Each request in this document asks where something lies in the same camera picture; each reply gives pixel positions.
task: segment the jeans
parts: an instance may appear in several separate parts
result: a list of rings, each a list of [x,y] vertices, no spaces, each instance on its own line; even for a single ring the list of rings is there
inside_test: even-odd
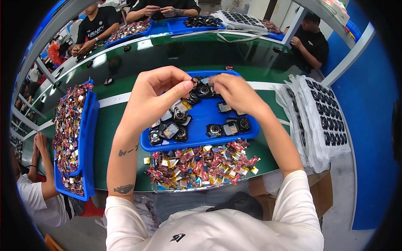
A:
[[[237,192],[248,192],[248,181],[237,185],[226,185],[199,192],[177,192],[155,195],[155,211],[160,222],[164,222],[171,214],[199,206],[214,207],[230,199]]]

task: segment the forearm tattoo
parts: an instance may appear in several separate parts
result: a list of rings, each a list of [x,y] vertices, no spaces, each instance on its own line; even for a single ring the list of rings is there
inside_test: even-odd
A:
[[[129,153],[129,152],[131,152],[132,150],[134,150],[134,148],[133,149],[131,149],[130,151],[122,151],[122,150],[120,150],[119,151],[119,157],[121,157],[121,156],[123,156],[123,155],[126,155],[126,153]]]
[[[174,9],[174,15],[175,16],[183,16],[183,14],[184,14],[184,10],[181,10],[181,9]]]
[[[135,145],[135,151],[138,151],[138,145],[139,145],[139,143]],[[119,157],[121,157],[121,156],[123,156],[123,155],[126,155],[127,153],[131,152],[132,150],[134,150],[134,148],[131,149],[130,151],[123,151],[123,150],[120,150],[120,151],[119,151]]]
[[[129,184],[126,186],[120,186],[118,188],[113,189],[113,191],[119,193],[119,194],[128,194],[132,189],[134,188],[133,184]]]

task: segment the black t-shirt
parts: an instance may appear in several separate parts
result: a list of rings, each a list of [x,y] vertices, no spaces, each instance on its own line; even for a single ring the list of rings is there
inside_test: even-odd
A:
[[[195,9],[195,10],[197,10],[198,14],[201,11],[201,8],[198,7],[198,0],[169,0],[169,1],[166,1],[166,0],[137,0],[135,2],[135,4],[133,4],[133,7],[130,9],[130,11],[138,11],[138,10],[145,8],[148,5],[159,6],[160,8],[172,6],[175,9],[181,9],[181,10]],[[147,18],[148,18],[147,16],[143,16],[136,21],[143,21]],[[165,17],[162,13],[160,13],[160,11],[158,11],[152,15],[153,20],[162,20],[162,19],[166,19],[166,18],[167,17]]]
[[[311,33],[309,31],[305,31],[303,27],[297,29],[295,33],[295,37],[298,37],[303,44],[303,46],[313,55],[320,63],[325,64],[328,58],[328,42],[325,39],[322,32]],[[299,49],[292,46],[292,52],[302,61],[303,64],[306,65],[306,69],[310,72],[314,69],[306,59],[304,59],[303,55],[300,53]]]
[[[100,7],[94,20],[90,21],[87,16],[80,23],[77,44],[84,43],[85,37],[89,40],[94,39],[115,23],[120,23],[116,9],[112,6]]]

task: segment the chair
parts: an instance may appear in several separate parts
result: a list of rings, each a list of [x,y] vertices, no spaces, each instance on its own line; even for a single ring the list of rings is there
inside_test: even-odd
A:
[[[92,203],[92,199],[89,198],[88,201],[85,202],[85,210],[82,214],[80,214],[80,217],[90,217],[90,216],[103,216],[103,213],[105,212],[104,208],[97,208],[95,205]]]
[[[54,63],[55,68],[57,69],[62,63],[66,61],[66,58],[63,57],[62,55],[59,57],[59,59]]]

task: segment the white t-shirt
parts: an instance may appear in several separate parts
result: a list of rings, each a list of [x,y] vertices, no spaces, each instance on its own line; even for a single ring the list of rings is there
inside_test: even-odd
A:
[[[202,206],[172,214],[148,238],[135,206],[106,200],[107,250],[323,250],[324,237],[304,171],[283,181],[272,221],[233,209],[205,212]]]
[[[29,71],[28,76],[31,82],[37,82],[39,78],[39,71],[33,68]]]
[[[73,39],[74,43],[77,43],[78,28],[80,27],[81,22],[82,22],[82,19],[78,19],[77,21],[73,22],[70,25],[70,34],[71,34],[71,38]]]
[[[28,175],[24,174],[18,179],[17,188],[25,209],[35,223],[58,227],[70,220],[61,194],[46,201],[43,199],[42,182],[33,183]],[[68,202],[74,217],[73,207],[71,202]]]

